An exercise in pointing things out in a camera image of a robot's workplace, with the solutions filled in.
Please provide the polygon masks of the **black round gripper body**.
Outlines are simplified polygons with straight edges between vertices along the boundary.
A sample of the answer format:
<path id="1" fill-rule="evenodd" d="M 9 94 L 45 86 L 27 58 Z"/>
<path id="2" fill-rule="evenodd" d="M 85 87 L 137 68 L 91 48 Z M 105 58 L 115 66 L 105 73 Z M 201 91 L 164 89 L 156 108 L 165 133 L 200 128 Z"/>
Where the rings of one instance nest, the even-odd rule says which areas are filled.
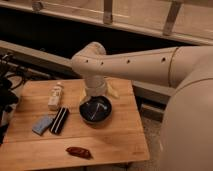
<path id="1" fill-rule="evenodd" d="M 105 96 L 91 97 L 79 106 L 79 111 L 85 122 L 98 123 L 110 116 L 112 104 Z"/>

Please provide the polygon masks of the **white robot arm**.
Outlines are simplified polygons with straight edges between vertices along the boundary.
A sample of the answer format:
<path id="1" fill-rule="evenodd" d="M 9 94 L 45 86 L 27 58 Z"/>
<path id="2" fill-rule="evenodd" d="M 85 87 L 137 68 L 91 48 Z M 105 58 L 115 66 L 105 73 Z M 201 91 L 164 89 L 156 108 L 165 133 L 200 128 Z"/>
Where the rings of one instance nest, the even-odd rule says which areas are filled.
<path id="1" fill-rule="evenodd" d="M 89 89 L 97 76 L 172 87 L 164 113 L 157 171 L 213 171 L 213 46 L 108 55 L 92 42 L 71 59 Z"/>

